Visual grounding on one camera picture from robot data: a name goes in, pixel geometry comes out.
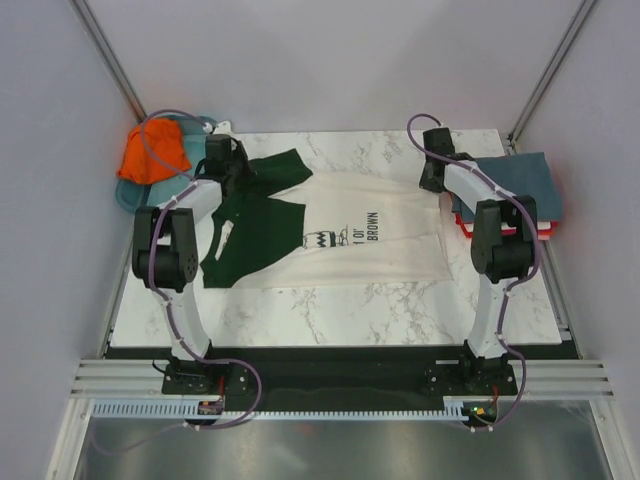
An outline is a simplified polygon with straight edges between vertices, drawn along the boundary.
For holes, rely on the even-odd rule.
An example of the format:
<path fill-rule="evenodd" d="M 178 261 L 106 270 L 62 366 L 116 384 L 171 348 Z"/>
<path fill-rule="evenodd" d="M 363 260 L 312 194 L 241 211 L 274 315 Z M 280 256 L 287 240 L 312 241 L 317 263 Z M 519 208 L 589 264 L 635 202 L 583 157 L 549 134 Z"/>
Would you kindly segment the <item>white and green t shirt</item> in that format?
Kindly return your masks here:
<path fill-rule="evenodd" d="M 204 288 L 450 279 L 436 195 L 375 176 L 314 172 L 296 150 L 248 166 L 211 215 Z"/>

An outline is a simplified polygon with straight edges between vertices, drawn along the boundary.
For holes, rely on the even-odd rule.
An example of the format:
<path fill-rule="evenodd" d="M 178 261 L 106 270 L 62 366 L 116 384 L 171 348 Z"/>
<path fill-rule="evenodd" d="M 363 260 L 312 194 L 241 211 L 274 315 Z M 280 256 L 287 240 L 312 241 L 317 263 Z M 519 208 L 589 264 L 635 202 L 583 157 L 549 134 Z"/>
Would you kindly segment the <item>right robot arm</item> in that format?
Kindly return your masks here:
<path fill-rule="evenodd" d="M 425 154 L 420 186 L 451 193 L 473 211 L 470 255 L 479 275 L 479 297 L 465 341 L 471 360 L 458 368 L 457 377 L 465 391 L 481 393 L 494 381 L 488 362 L 508 352 L 504 323 L 512 290 L 539 269 L 537 205 L 533 197 L 501 187 L 468 154 L 456 153 L 445 127 L 424 131 L 415 145 Z"/>

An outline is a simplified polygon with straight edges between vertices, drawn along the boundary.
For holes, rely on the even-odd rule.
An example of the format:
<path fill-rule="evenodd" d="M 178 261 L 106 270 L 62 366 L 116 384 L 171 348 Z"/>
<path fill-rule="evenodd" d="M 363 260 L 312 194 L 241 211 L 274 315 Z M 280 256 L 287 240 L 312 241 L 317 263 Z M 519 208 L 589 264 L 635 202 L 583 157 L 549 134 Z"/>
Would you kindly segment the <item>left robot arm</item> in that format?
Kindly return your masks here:
<path fill-rule="evenodd" d="M 205 155 L 195 178 L 160 207 L 143 206 L 134 215 L 131 268 L 163 307 L 170 330 L 171 360 L 190 363 L 185 382 L 208 393 L 219 382 L 224 360 L 208 357 L 212 348 L 194 292 L 199 270 L 196 224 L 233 192 L 239 181 L 253 175 L 240 140 L 231 134 L 205 138 Z"/>

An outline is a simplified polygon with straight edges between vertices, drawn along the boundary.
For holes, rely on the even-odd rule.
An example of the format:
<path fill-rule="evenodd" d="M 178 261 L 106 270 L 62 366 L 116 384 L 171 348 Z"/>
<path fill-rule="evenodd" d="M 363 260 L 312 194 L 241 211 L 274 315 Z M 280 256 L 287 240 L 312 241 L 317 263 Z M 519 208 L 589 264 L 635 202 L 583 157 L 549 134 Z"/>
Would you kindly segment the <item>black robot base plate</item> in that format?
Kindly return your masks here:
<path fill-rule="evenodd" d="M 165 395 L 219 395 L 231 408 L 436 407 L 447 396 L 506 397 L 518 386 L 509 358 L 476 368 L 462 346 L 212 347 L 224 365 L 164 369 Z"/>

